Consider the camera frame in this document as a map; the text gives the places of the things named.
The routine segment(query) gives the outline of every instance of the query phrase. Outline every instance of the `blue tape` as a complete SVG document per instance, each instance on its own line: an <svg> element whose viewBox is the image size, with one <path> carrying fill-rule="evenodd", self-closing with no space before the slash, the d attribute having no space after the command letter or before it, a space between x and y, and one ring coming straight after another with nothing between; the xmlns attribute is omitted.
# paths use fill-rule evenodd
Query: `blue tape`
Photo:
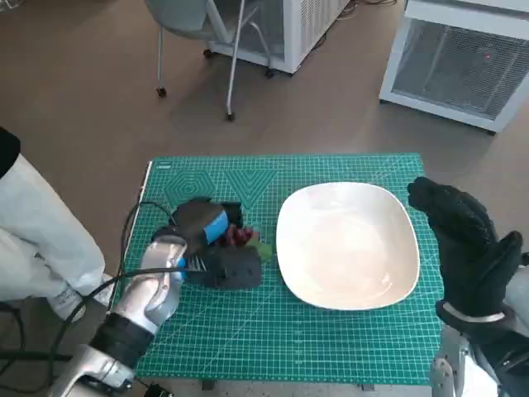
<svg viewBox="0 0 529 397"><path fill-rule="evenodd" d="M204 232L206 233L207 244L211 244L220 236L222 236L228 226L228 216L226 214L226 211L222 211L222 213L218 217L216 217L213 222L211 222L204 228Z"/></svg>
<svg viewBox="0 0 529 397"><path fill-rule="evenodd" d="M184 258L180 259L180 261L179 261L179 263L176 265L176 267L177 267L177 268L179 268L179 267L185 267L185 259L184 259ZM184 272L180 272L180 275L182 276L182 280L185 280L185 278L186 278L187 275L186 275Z"/></svg>

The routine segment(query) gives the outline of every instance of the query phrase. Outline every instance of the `green cutting mat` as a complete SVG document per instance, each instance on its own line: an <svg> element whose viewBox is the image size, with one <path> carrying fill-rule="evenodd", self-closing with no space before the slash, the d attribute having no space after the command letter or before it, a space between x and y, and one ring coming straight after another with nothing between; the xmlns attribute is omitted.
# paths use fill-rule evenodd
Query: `green cutting mat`
<svg viewBox="0 0 529 397"><path fill-rule="evenodd" d="M365 312L319 309L300 301L284 284L276 256L264 263L258 289L220 292L185 285L177 314L160 330L138 375L426 384L439 342L434 303L442 288L436 240L425 217L407 205L406 186L422 173L415 154L153 160L143 199L171 208L198 195L240 200L245 223L269 244L274 244L281 204L297 189L332 181L385 187L411 215L421 276L403 302ZM128 270L139 265L153 231L165 222L156 208L140 211L126 256Z"/></svg>

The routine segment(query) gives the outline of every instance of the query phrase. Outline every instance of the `black glove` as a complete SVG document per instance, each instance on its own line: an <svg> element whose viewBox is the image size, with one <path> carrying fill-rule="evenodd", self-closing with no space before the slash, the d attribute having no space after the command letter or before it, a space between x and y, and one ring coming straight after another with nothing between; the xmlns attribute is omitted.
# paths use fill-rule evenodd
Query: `black glove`
<svg viewBox="0 0 529 397"><path fill-rule="evenodd" d="M485 207L452 186L420 177L407 190L437 237L445 301L470 317L501 312L506 286L522 263L522 235L510 232L498 241Z"/></svg>

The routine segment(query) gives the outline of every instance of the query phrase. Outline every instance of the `white cabinet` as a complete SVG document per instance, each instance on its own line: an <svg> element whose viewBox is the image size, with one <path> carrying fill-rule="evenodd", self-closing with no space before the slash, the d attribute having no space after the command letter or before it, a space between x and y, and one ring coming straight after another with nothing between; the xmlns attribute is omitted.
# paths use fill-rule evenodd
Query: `white cabinet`
<svg viewBox="0 0 529 397"><path fill-rule="evenodd" d="M500 132L528 74L529 2L410 0L380 98Z"/></svg>

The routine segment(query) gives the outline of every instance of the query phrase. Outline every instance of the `white ceramic dish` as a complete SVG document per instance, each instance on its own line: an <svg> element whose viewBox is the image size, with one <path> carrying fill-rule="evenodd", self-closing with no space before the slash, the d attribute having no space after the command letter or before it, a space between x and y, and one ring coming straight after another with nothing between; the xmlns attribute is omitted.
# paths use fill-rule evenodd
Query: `white ceramic dish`
<svg viewBox="0 0 529 397"><path fill-rule="evenodd" d="M316 184L279 212L279 268L301 300L368 310L405 299L419 278L419 250L404 206L372 184Z"/></svg>

